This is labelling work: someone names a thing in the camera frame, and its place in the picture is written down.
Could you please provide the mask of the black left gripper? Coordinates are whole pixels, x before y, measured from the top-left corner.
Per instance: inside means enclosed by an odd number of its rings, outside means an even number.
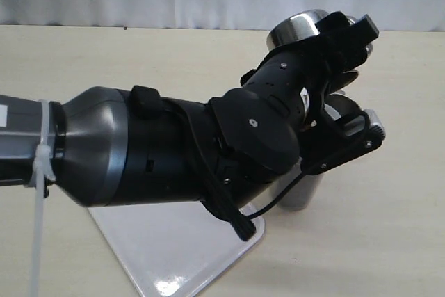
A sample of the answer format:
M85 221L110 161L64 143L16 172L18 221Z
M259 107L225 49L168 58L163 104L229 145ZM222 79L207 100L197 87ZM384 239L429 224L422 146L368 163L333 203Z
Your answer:
M385 129L371 109L333 120L320 112L330 78L357 78L379 37L373 20L336 11L316 23L305 50L271 52L239 88L239 136L298 137L300 169L319 175L378 149Z

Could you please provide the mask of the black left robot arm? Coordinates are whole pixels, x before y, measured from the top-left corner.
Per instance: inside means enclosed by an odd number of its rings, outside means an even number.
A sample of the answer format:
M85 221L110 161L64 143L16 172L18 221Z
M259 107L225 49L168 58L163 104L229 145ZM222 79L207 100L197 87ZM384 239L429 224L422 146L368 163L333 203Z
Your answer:
M374 111L341 89L379 30L369 16L308 10L270 31L268 53L207 102L154 88L96 86L66 103L1 97L1 185L55 184L83 207L203 204L247 241L241 208L282 179L302 180L379 148Z

